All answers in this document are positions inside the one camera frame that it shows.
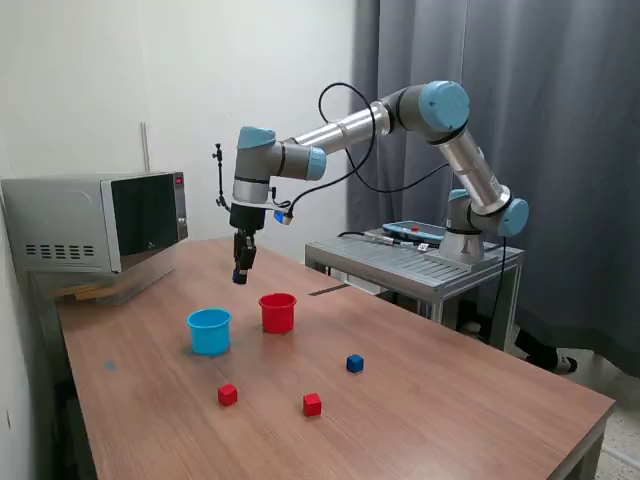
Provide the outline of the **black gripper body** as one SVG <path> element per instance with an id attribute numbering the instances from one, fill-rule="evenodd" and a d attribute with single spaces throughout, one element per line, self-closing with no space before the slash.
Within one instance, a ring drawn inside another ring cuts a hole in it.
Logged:
<path id="1" fill-rule="evenodd" d="M 236 229 L 255 233 L 264 228 L 265 210 L 259 207 L 232 203 L 229 223 Z"/>

